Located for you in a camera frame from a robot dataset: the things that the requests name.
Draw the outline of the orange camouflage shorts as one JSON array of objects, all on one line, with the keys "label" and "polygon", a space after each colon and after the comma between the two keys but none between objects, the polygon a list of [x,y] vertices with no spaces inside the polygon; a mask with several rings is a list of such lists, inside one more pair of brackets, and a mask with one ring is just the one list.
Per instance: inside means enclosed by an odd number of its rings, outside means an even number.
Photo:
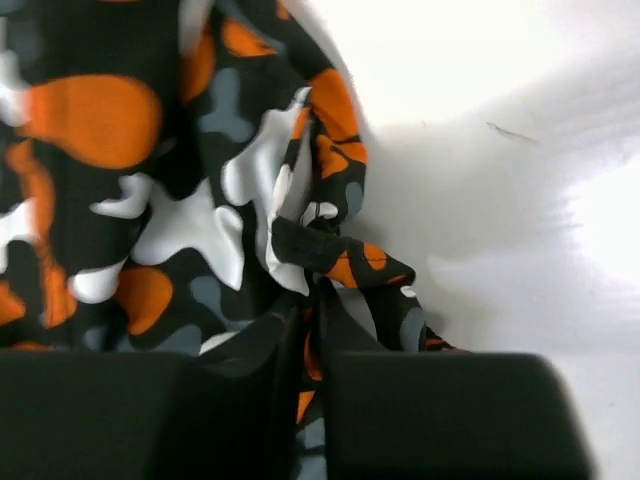
[{"label": "orange camouflage shorts", "polygon": [[321,281],[364,296],[385,347],[451,351],[414,271],[339,231],[367,163],[345,82],[279,1],[3,2],[1,356],[198,358],[296,310],[296,436]]}]

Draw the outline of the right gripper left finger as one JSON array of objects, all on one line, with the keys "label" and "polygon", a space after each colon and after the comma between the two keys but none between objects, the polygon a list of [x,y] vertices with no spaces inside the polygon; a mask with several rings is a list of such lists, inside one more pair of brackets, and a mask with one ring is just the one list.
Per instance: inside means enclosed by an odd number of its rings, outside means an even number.
[{"label": "right gripper left finger", "polygon": [[198,357],[6,351],[5,479],[285,479],[299,314],[271,313]]}]

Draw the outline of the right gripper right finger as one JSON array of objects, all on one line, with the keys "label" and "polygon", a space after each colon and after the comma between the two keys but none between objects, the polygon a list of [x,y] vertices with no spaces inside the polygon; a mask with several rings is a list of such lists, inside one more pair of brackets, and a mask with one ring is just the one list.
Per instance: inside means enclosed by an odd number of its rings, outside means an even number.
[{"label": "right gripper right finger", "polygon": [[383,347],[320,284],[325,456],[331,479],[590,479],[556,370],[513,353]]}]

